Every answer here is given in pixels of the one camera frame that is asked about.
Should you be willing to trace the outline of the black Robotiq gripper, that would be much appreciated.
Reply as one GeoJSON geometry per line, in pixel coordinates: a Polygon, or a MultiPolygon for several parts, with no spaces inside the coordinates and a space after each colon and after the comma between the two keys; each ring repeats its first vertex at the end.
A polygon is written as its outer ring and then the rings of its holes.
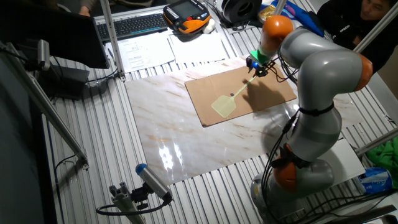
{"type": "Polygon", "coordinates": [[[251,76],[258,75],[258,77],[264,77],[268,74],[268,69],[262,66],[256,59],[248,56],[246,58],[246,66],[249,69],[249,74],[251,76]]]}

